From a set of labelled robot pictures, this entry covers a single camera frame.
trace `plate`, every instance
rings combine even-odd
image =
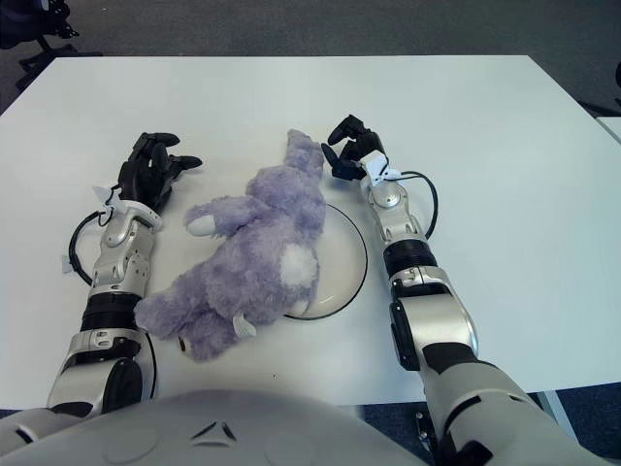
[[[331,316],[356,297],[367,276],[367,247],[358,227],[330,204],[327,205],[323,234],[317,240],[319,283],[315,300],[297,320]]]

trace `purple stuffed animal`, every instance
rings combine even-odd
[[[227,240],[170,288],[142,300],[136,322],[160,338],[181,336],[196,359],[207,360],[255,335],[255,325],[302,315],[318,281],[314,244],[325,218],[322,173],[319,144],[292,129],[284,164],[261,169],[246,196],[190,209],[190,234]]]

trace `chair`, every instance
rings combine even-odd
[[[16,83],[23,91],[57,57],[102,56],[101,52],[78,52],[71,44],[53,49],[45,35],[62,39],[79,36],[67,23],[70,10],[64,0],[0,0],[0,49],[37,41],[43,51],[19,61],[26,75]]]

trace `black cable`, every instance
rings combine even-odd
[[[151,337],[147,332],[145,332],[145,336],[147,337],[148,347],[151,349],[151,357],[153,358],[153,385],[151,386],[151,394],[149,396],[149,398],[153,398],[153,394],[155,393],[155,383],[157,382],[157,362],[155,362],[155,349],[153,349]]]
[[[438,221],[438,192],[436,191],[436,187],[431,182],[431,180],[429,180],[425,175],[423,175],[420,172],[406,171],[406,172],[401,172],[401,174],[412,175],[412,176],[403,177],[403,178],[392,178],[392,179],[386,179],[386,180],[388,182],[401,182],[403,180],[413,180],[414,178],[421,178],[425,182],[427,182],[427,185],[429,185],[429,189],[431,190],[431,197],[434,200],[434,212],[431,215],[431,223],[429,224],[429,228],[427,228],[427,232],[425,233],[425,238],[429,239],[431,238],[431,235],[434,233],[434,230],[436,229],[436,222]]]
[[[114,190],[119,189],[119,188],[120,186],[118,184],[115,184],[113,187],[110,188],[110,196],[108,196],[108,199],[106,199],[106,202],[104,202],[104,205],[106,206],[109,205],[110,201],[112,200],[114,196]],[[105,212],[99,212],[99,211],[93,212],[92,214],[90,214],[84,220],[80,222],[80,224],[74,230],[74,234],[71,235],[71,240],[69,241],[69,263],[71,264],[71,267],[74,269],[74,271],[82,278],[82,280],[86,282],[88,286],[92,285],[93,280],[92,278],[88,276],[88,274],[82,268],[82,264],[80,263],[80,258],[78,257],[78,254],[76,253],[76,244],[78,243],[78,237],[80,236],[80,232],[86,226],[86,224],[94,220],[95,218],[97,218],[97,223],[99,224],[99,226],[102,226],[102,227],[106,226],[112,219],[113,213],[114,213],[114,207],[111,207],[110,215],[108,216],[106,221],[102,223],[101,216],[105,214]]]
[[[95,211],[87,216],[84,220],[82,220],[74,230],[74,234],[71,235],[71,240],[69,241],[69,263],[88,286],[92,285],[93,280],[88,276],[88,274],[84,271],[82,265],[80,264],[80,258],[76,254],[76,243],[78,242],[80,232],[86,226],[86,224],[94,220],[95,218],[99,218],[100,215],[101,213],[99,211]]]

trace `gray carpet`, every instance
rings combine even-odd
[[[68,0],[80,51],[105,55],[528,54],[574,98],[614,109],[621,89],[619,0]],[[64,41],[50,40],[54,46]],[[16,99],[17,61],[0,50],[0,113]],[[621,384],[560,393],[582,445],[621,456]],[[412,405],[366,419],[407,448]]]

